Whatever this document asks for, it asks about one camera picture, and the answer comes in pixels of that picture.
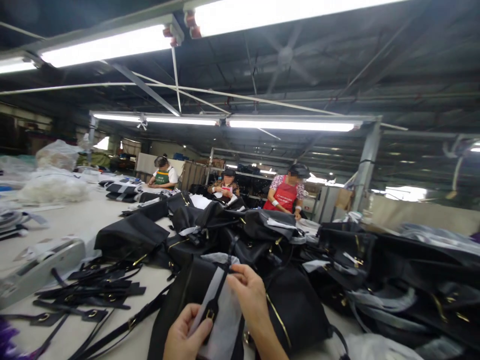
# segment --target metal pole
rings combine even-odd
[[[358,173],[354,181],[355,198],[353,200],[352,211],[361,211],[362,201],[366,190],[369,189],[370,181],[372,180],[372,173],[374,171],[375,160],[380,145],[380,121],[376,121],[370,125],[368,135],[363,146],[363,152],[360,158],[360,165],[358,166]]]
[[[208,162],[208,165],[210,165],[210,166],[212,166],[212,163],[214,161],[214,150],[215,150],[215,148],[212,147],[211,151],[210,151],[210,161]]]
[[[245,152],[245,151],[237,151],[237,150],[229,150],[229,149],[224,149],[224,148],[219,148],[219,147],[214,147],[215,150],[222,151],[225,153],[235,153],[235,154],[244,154],[244,155],[251,155],[257,158],[269,158],[269,159],[280,159],[280,160],[288,160],[288,161],[293,161],[295,159],[290,158],[290,157],[281,157],[281,156],[273,156],[273,155],[263,155],[263,154],[257,154],[253,152]]]
[[[173,115],[178,116],[178,117],[180,116],[180,113],[172,105],[170,105],[163,97],[161,97],[155,91],[153,91],[153,89],[151,87],[149,87],[142,80],[140,80],[140,78],[137,75],[135,75],[133,72],[131,72],[125,66],[120,65],[120,64],[112,64],[111,66],[113,66],[115,69],[117,69],[123,76],[128,78],[130,81],[133,81],[140,89],[142,89],[144,92],[146,92],[152,98],[154,98],[159,104],[166,107],[166,109],[168,111],[170,111]]]
[[[176,85],[176,98],[178,100],[178,111],[182,113],[182,105],[180,104],[180,92],[179,92],[179,78],[177,76],[177,58],[175,57],[175,47],[171,48],[171,58],[173,60],[173,73],[175,74]]]
[[[91,115],[90,116],[90,126],[89,126],[89,132],[88,132],[88,149],[86,150],[86,158],[88,161],[88,166],[92,166],[92,147],[94,146],[94,141],[95,141],[95,129],[98,126],[99,120]]]

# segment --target fluorescent light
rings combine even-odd
[[[0,74],[16,73],[36,69],[33,62],[25,62],[23,57],[12,57],[0,60]]]
[[[170,49],[164,25],[153,25],[93,41],[43,50],[40,57],[56,68]]]
[[[335,122],[289,122],[289,121],[249,121],[230,120],[232,128],[277,129],[277,130],[316,130],[348,132],[355,125],[353,123]]]
[[[183,117],[147,117],[146,120],[149,123],[167,123],[167,124],[182,124],[182,125],[215,126],[219,123],[218,120],[192,119],[192,118],[183,118]]]
[[[138,116],[127,116],[127,115],[112,115],[112,114],[93,114],[97,119],[103,120],[118,120],[118,121],[129,121],[139,123],[140,118]]]
[[[194,23],[187,21],[187,27],[197,25],[200,35],[207,37],[399,1],[405,0],[223,0],[200,5],[190,1],[183,10],[194,11]]]

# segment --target leather strap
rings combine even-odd
[[[94,356],[95,353],[100,351],[102,348],[104,348],[106,345],[110,344],[112,341],[114,341],[116,338],[121,336],[123,333],[127,334],[127,336],[135,326],[137,326],[139,323],[141,323],[145,318],[153,314],[155,311],[160,309],[162,307],[162,304],[164,303],[165,300],[165,293],[170,289],[171,285],[168,285],[166,288],[164,288],[158,296],[153,299],[151,302],[149,302],[147,305],[145,305],[137,314],[132,316],[127,322],[123,323],[119,327],[117,327],[115,330],[111,331],[109,334],[105,335],[102,337],[100,340],[95,342],[92,346],[90,346],[88,349],[81,353],[76,353],[74,354],[70,359],[68,360],[88,360],[88,359],[95,359],[97,356]]]

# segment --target gray machine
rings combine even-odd
[[[67,240],[21,268],[0,279],[0,310],[19,302],[45,285],[55,281],[52,269],[65,274],[85,259],[85,244],[79,239]]]

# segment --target gold buckle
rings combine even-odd
[[[137,319],[135,317],[131,317],[128,319],[128,331],[132,331],[133,328],[137,325]]]
[[[214,320],[214,317],[215,317],[215,313],[212,311],[212,312],[211,312],[211,316],[209,316],[209,315],[210,315],[210,309],[208,309],[208,311],[206,312],[205,318],[211,319],[211,320],[213,321],[213,320]]]
[[[50,317],[50,314],[49,313],[45,313],[43,314],[43,316],[41,318],[39,318],[37,321],[39,323],[43,323],[45,320],[47,320],[48,318]]]

